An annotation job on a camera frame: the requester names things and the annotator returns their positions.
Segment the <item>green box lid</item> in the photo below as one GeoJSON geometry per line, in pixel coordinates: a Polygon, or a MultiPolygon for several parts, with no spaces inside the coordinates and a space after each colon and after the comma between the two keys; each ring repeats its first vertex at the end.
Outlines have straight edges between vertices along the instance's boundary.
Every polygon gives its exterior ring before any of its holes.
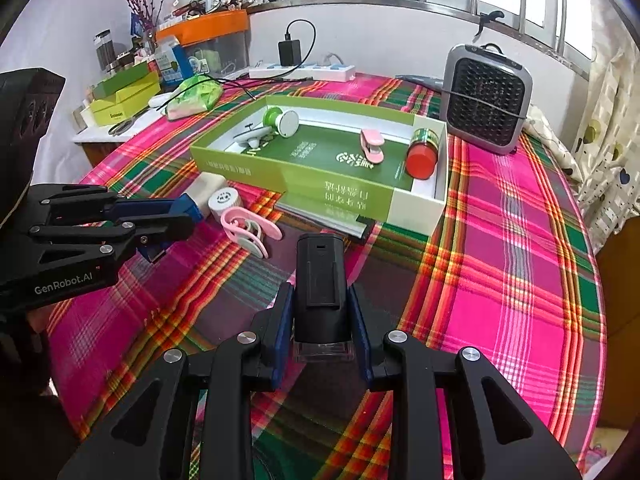
{"type": "Polygon", "coordinates": [[[147,63],[139,63],[130,68],[118,72],[115,76],[98,83],[94,88],[94,99],[104,99],[115,94],[118,90],[142,79],[149,73],[147,63]]]}
{"type": "Polygon", "coordinates": [[[149,72],[142,79],[121,88],[115,94],[107,96],[106,99],[96,99],[89,105],[89,108],[91,108],[93,113],[96,113],[113,105],[122,104],[133,96],[146,90],[149,86],[157,85],[158,80],[159,77],[157,72],[149,72]]]}

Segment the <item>power strip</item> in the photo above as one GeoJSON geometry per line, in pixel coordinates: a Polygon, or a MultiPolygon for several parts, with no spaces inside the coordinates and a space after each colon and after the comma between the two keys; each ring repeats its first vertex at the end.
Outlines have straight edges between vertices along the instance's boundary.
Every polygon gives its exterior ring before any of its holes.
{"type": "MultiPolygon", "coordinates": [[[[279,77],[280,74],[291,70],[292,66],[281,66],[277,63],[266,64],[249,69],[249,77],[254,79],[279,77]]],[[[354,65],[333,64],[320,66],[318,63],[305,63],[299,69],[283,76],[283,79],[304,79],[310,77],[314,81],[337,81],[346,83],[353,81],[356,77],[356,67],[354,65]]]]}

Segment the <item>green can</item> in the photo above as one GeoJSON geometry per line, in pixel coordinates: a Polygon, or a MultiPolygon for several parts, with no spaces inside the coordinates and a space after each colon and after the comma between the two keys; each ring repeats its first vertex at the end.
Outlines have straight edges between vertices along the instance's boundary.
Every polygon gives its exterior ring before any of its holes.
{"type": "Polygon", "coordinates": [[[409,148],[411,148],[414,143],[430,144],[437,150],[440,145],[440,136],[429,128],[418,128],[414,131],[414,136],[411,137],[409,148]]]}

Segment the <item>clear plastic base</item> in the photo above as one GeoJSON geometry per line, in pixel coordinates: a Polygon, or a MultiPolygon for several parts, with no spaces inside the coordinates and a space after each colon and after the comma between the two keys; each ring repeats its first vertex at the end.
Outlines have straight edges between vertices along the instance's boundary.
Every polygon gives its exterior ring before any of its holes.
{"type": "Polygon", "coordinates": [[[297,363],[353,361],[353,343],[313,344],[293,342],[293,358],[297,363]]]}

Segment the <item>yellow box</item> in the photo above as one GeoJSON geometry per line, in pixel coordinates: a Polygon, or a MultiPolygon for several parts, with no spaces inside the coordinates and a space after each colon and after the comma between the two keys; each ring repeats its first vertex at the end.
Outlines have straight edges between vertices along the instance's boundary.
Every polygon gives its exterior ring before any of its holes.
{"type": "Polygon", "coordinates": [[[152,71],[115,94],[104,99],[96,99],[89,108],[98,126],[117,124],[142,110],[148,105],[149,99],[159,91],[158,73],[152,71]]]}

